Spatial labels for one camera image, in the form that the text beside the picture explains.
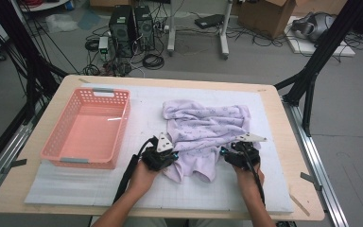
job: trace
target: black pole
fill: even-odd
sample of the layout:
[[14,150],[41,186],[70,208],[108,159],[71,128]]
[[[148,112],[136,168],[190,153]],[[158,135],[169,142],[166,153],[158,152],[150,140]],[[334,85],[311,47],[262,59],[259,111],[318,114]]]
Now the black pole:
[[63,78],[68,74],[48,63],[28,35],[18,17],[12,1],[0,0],[0,25],[10,37],[21,57],[14,55],[9,45],[0,37],[0,44],[7,50],[18,73],[27,79],[27,102],[0,137],[0,153],[17,128],[35,115],[35,104],[42,96],[51,97],[59,87],[52,72]]
[[317,76],[362,14],[363,0],[348,0],[330,29],[320,40],[318,48],[304,69],[299,74],[275,85],[276,89],[280,90],[293,84],[290,91],[283,96],[284,101],[293,106],[298,106],[300,99],[306,94],[302,127],[307,136],[311,136],[310,116]]

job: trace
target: forearm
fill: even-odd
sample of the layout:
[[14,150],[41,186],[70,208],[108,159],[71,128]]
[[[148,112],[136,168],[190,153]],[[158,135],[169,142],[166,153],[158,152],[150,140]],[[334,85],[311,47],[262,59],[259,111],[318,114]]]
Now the forearm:
[[119,200],[112,205],[93,225],[94,227],[117,227],[123,226],[128,217],[129,211],[136,202],[140,199],[140,195],[126,191]]
[[275,223],[270,218],[265,205],[262,203],[259,192],[243,192],[243,200],[249,210],[252,225],[256,226],[275,226]]

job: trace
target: wooden table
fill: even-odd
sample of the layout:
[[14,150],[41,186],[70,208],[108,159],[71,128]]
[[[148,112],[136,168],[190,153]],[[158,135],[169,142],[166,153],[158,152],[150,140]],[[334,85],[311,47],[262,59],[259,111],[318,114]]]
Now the wooden table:
[[[68,76],[61,83],[40,122],[29,137],[18,160],[27,159],[25,166],[14,167],[0,187],[0,213],[101,215],[107,207],[78,205],[25,204],[24,200],[40,165],[40,151],[58,121],[74,88],[83,83],[108,83],[136,86],[216,89],[258,93],[263,101],[275,146],[281,160],[294,212],[271,215],[275,220],[322,220],[323,208],[314,185],[300,177],[308,170],[289,124],[276,89],[271,85],[204,82],[172,79],[130,79]],[[130,216],[163,218],[250,218],[243,212],[197,211],[177,209],[133,209]]]

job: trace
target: black strap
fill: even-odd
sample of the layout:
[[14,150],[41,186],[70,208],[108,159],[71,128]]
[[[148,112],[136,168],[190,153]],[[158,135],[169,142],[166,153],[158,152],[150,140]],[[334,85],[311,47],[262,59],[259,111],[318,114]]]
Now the black strap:
[[126,168],[126,171],[123,174],[122,180],[120,181],[119,187],[117,188],[117,193],[116,193],[116,196],[114,197],[113,203],[115,203],[117,200],[119,200],[119,198],[123,195],[123,193],[125,193],[126,188],[128,187],[131,175],[134,172],[134,169],[137,167],[139,159],[140,159],[139,155],[136,155],[136,154],[132,155],[128,168]]
[[248,150],[250,150],[249,148],[246,147],[246,144],[245,143],[241,143],[241,145],[243,146],[244,148],[244,152],[243,152],[243,155],[245,156],[246,158],[246,162],[247,162],[247,166],[249,167],[249,170],[252,172],[252,174],[254,175],[254,180],[258,186],[258,190],[259,190],[259,194],[261,196],[261,200],[262,200],[262,203],[265,205],[265,194],[264,194],[264,188],[262,187],[262,184],[261,184],[261,180],[259,179],[259,175],[258,173],[256,172],[255,168],[254,168],[254,165],[252,164],[251,162],[251,157],[249,156],[248,154]]

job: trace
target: person's left hand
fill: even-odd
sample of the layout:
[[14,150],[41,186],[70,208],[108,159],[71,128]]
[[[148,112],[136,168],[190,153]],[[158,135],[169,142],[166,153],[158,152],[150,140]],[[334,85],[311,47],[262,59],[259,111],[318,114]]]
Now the person's left hand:
[[147,165],[140,161],[131,176],[129,187],[127,191],[134,194],[135,196],[143,197],[144,194],[150,189],[155,177],[160,171],[149,170]]

